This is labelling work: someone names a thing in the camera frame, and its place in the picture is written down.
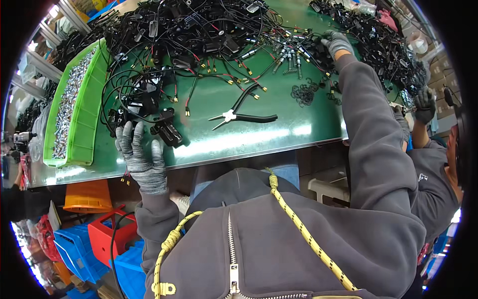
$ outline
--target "zipper pull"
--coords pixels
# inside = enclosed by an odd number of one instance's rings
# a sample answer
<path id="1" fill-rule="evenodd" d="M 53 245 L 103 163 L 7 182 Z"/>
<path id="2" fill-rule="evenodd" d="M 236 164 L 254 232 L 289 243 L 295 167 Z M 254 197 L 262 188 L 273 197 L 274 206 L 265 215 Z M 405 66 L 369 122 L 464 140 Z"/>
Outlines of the zipper pull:
<path id="1" fill-rule="evenodd" d="M 238 264 L 230 264 L 229 265 L 229 278 L 230 278 L 230 286 L 229 292 L 231 294 L 239 293 L 239 269 Z"/>

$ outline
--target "yellow rope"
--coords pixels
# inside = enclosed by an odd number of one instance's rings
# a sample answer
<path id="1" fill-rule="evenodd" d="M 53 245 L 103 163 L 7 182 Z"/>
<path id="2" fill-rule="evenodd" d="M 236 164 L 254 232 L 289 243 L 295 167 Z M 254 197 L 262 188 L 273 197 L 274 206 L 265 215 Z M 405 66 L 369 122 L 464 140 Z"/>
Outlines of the yellow rope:
<path id="1" fill-rule="evenodd" d="M 156 260 L 156 266 L 154 267 L 154 282 L 151 285 L 151 289 L 154 292 L 155 299 L 159 299 L 160 295 L 164 296 L 175 293 L 176 287 L 173 284 L 159 282 L 159 269 L 161 268 L 163 256 L 166 254 L 166 252 L 170 251 L 176 245 L 176 242 L 181 236 L 179 232 L 186 224 L 186 222 L 188 222 L 195 216 L 201 215 L 202 213 L 202 211 L 196 211 L 192 214 L 187 215 L 184 219 L 181 220 L 181 222 L 179 222 L 178 226 L 176 226 L 176 228 L 169 233 L 166 240 L 161 244 L 161 252 L 159 252 L 158 259 Z"/>
<path id="2" fill-rule="evenodd" d="M 277 201 L 279 202 L 280 206 L 284 209 L 285 213 L 292 219 L 292 222 L 295 226 L 299 229 L 302 234 L 302 237 L 307 241 L 310 248 L 313 252 L 315 252 L 318 257 L 322 260 L 322 262 L 329 267 L 330 270 L 335 274 L 335 276 L 340 280 L 342 285 L 345 289 L 349 291 L 357 290 L 357 287 L 353 285 L 353 283 L 345 276 L 345 274 L 340 270 L 340 268 L 332 261 L 332 259 L 324 252 L 322 248 L 320 248 L 319 244 L 314 240 L 312 235 L 309 233 L 305 225 L 299 219 L 299 217 L 294 213 L 294 211 L 285 203 L 284 199 L 282 198 L 279 191 L 277 191 L 277 187 L 279 183 L 277 182 L 277 177 L 274 172 L 266 167 L 266 169 L 271 173 L 269 176 L 269 184 L 271 185 L 271 194 L 275 196 Z M 180 230 L 182 227 L 195 216 L 201 215 L 202 211 L 196 211 L 192 214 L 187 215 L 181 222 L 179 222 L 178 226 L 174 230 L 172 230 L 166 240 L 161 244 L 161 252 L 158 255 L 158 259 L 156 260 L 156 266 L 154 267 L 154 282 L 151 285 L 151 289 L 154 292 L 154 298 L 159 299 L 160 296 L 165 296 L 169 294 L 174 294 L 176 292 L 176 287 L 170 283 L 160 283 L 159 282 L 159 270 L 161 268 L 161 262 L 163 260 L 163 256 L 166 252 L 170 251 L 175 245 L 176 242 L 179 240 Z"/>
<path id="3" fill-rule="evenodd" d="M 279 183 L 277 182 L 277 177 L 274 174 L 274 172 L 266 167 L 266 169 L 271 173 L 269 176 L 269 184 L 271 186 L 271 193 L 275 196 L 281 207 L 284 209 L 285 213 L 289 216 L 290 219 L 292 219 L 292 222 L 294 222 L 295 226 L 299 229 L 299 231 L 302 234 L 302 237 L 307 241 L 309 244 L 310 248 L 312 248 L 312 251 L 315 252 L 316 255 L 320 257 L 322 262 L 330 269 L 332 272 L 335 274 L 335 276 L 340 280 L 342 285 L 345 287 L 345 289 L 349 291 L 355 291 L 357 290 L 357 287 L 354 286 L 354 284 L 345 276 L 344 272 L 340 270 L 340 268 L 337 266 L 334 261 L 324 252 L 322 248 L 320 248 L 319 244 L 314 240 L 312 235 L 309 233 L 305 225 L 302 223 L 302 221 L 299 219 L 299 217 L 294 213 L 294 211 L 285 203 L 284 199 L 282 198 L 281 194 L 279 191 L 277 191 L 277 187 Z"/>

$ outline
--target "gloved hand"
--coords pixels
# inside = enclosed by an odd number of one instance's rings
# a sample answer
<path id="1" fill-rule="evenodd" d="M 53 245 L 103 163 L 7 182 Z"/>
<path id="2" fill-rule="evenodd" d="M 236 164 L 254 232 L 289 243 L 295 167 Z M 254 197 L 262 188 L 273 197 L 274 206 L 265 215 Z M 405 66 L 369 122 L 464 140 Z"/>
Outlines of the gloved hand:
<path id="1" fill-rule="evenodd" d="M 413 99 L 415 102 L 415 118 L 420 122 L 427 124 L 435 116 L 436 103 L 432 90 L 425 85 L 425 87 L 418 92 L 418 95 Z"/>
<path id="2" fill-rule="evenodd" d="M 402 142 L 400 143 L 400 146 L 403 144 L 403 142 L 408 142 L 410 138 L 410 127 L 408 126 L 408 121 L 403 117 L 402 109 L 400 106 L 395 106 L 392 108 L 393 110 L 393 117 L 395 120 L 398 122 L 400 125 L 400 128 L 402 129 Z"/>
<path id="3" fill-rule="evenodd" d="M 330 56 L 332 56 L 334 61 L 335 54 L 338 50 L 349 51 L 352 55 L 355 56 L 354 49 L 352 48 L 352 45 L 344 34 L 335 32 L 333 30 L 327 30 L 324 33 L 324 36 L 327 36 L 328 39 L 321 39 L 320 42 L 327 47 Z"/>
<path id="4" fill-rule="evenodd" d="M 141 192 L 146 194 L 164 194 L 168 191 L 166 185 L 166 166 L 163 160 L 163 150 L 159 141 L 151 142 L 152 163 L 144 158 L 141 140 L 143 139 L 144 124 L 139 122 L 134 129 L 131 142 L 131 122 L 127 122 L 124 129 L 116 128 L 115 145 L 126 161 L 128 171 L 140 185 Z"/>

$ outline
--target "needle-nose pliers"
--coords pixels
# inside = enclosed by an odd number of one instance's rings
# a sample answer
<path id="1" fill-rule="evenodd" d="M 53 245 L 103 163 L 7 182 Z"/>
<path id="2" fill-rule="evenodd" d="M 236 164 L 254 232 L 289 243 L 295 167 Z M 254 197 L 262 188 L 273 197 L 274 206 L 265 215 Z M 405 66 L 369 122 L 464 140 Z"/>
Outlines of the needle-nose pliers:
<path id="1" fill-rule="evenodd" d="M 234 106 L 232 106 L 229 111 L 224 112 L 221 115 L 218 115 L 216 117 L 210 118 L 210 121 L 217 120 L 220 118 L 224 118 L 224 120 L 215 126 L 212 130 L 214 131 L 218 127 L 222 126 L 223 124 L 230 122 L 230 121 L 245 121 L 245 122 L 273 122 L 274 120 L 277 119 L 277 114 L 271 115 L 271 116 L 253 116 L 253 115 L 245 115 L 245 114 L 236 114 L 235 112 L 239 109 L 245 98 L 247 97 L 247 94 L 249 94 L 251 91 L 253 91 L 255 88 L 259 86 L 259 83 L 255 83 L 251 86 L 249 86 L 239 97 L 239 99 L 236 101 Z"/>

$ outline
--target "green workbench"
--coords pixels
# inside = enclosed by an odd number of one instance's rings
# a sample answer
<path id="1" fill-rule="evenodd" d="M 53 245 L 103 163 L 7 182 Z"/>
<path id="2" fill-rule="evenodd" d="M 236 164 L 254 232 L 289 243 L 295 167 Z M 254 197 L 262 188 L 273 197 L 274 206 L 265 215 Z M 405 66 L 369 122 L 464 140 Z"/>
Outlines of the green workbench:
<path id="1" fill-rule="evenodd" d="M 330 22 L 333 23 L 331 18 L 315 13 L 308 6 L 309 0 L 268 0 L 267 3 L 281 14 L 284 26 L 313 28 L 317 33 L 331 29 L 329 27 Z M 253 76 L 258 76 L 271 62 L 272 58 L 263 50 L 245 60 Z M 302 80 L 298 79 L 297 74 L 282 74 L 287 64 L 281 66 L 275 75 L 270 69 L 258 79 L 261 85 L 267 87 L 267 92 L 257 89 L 255 93 L 260 99 L 255 100 L 252 96 L 248 96 L 239 109 L 241 114 L 258 116 L 277 114 L 276 121 L 271 123 L 236 121 L 224 124 L 214 131 L 211 129 L 221 120 L 208 121 L 208 119 L 229 110 L 242 91 L 236 85 L 226 84 L 218 78 L 199 79 L 189 102 L 190 117 L 186 117 L 185 100 L 194 78 L 178 76 L 179 102 L 171 103 L 164 97 L 165 100 L 160 103 L 161 108 L 175 109 L 174 126 L 184 140 L 184 145 L 178 148 L 165 149 L 164 159 L 167 168 L 198 166 L 347 139 L 341 107 L 327 99 L 328 88 L 319 89 L 310 106 L 300 107 L 291 97 L 293 85 L 306 84 L 306 78 L 318 83 L 323 77 L 312 64 L 303 60 L 302 66 L 304 74 Z M 222 62 L 216 60 L 216 67 L 218 73 L 225 72 Z M 230 67 L 229 69 L 233 75 L 243 77 L 234 74 Z M 333 80 L 338 80 L 338 76 L 334 75 Z M 168 85 L 164 91 L 174 95 L 174 85 Z M 395 95 L 394 88 L 389 98 L 393 100 Z M 113 102 L 114 100 L 110 100 L 107 108 L 110 108 Z M 150 154 L 152 139 L 160 137 L 151 136 L 147 130 L 143 139 L 147 155 Z M 116 150 L 114 139 L 110 137 L 105 125 L 98 122 L 94 160 L 91 166 L 67 166 L 55 169 L 47 167 L 41 161 L 32 163 L 32 187 L 121 177 L 125 170 L 126 164 Z"/>

